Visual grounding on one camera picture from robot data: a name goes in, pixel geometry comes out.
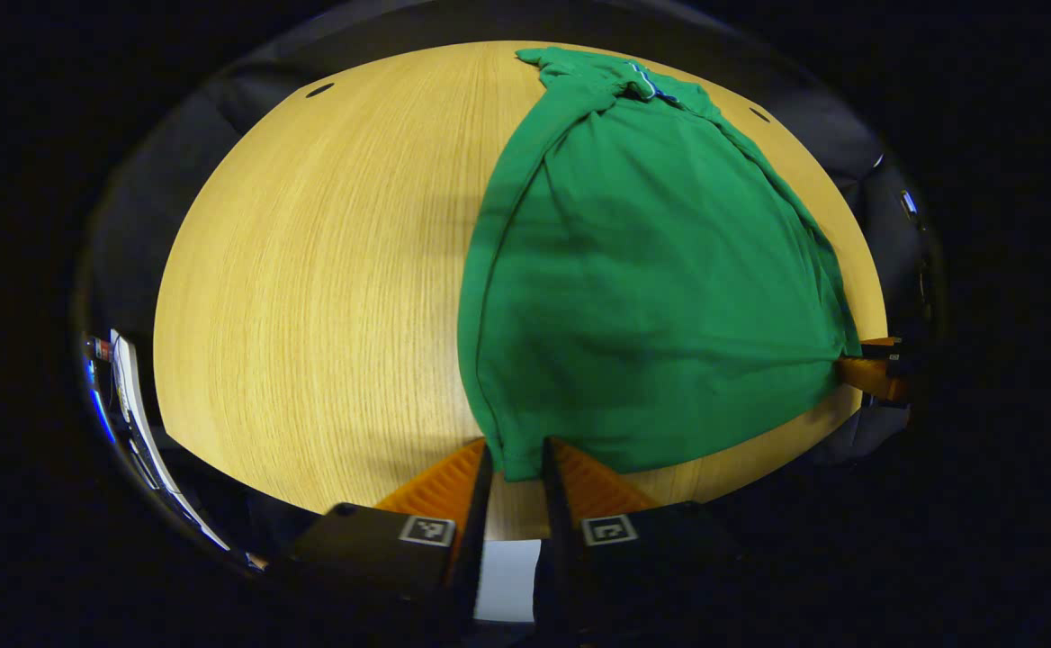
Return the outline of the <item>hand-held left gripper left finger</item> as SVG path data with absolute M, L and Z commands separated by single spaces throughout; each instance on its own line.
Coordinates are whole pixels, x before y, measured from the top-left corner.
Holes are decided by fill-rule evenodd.
M 373 506 L 339 503 L 283 555 L 283 585 L 382 622 L 469 622 L 493 461 L 473 440 Z

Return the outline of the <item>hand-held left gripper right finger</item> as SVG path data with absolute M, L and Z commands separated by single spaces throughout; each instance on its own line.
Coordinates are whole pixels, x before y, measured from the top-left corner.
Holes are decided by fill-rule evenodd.
M 704 505 L 658 503 L 557 437 L 542 476 L 556 635 L 742 635 L 741 553 Z

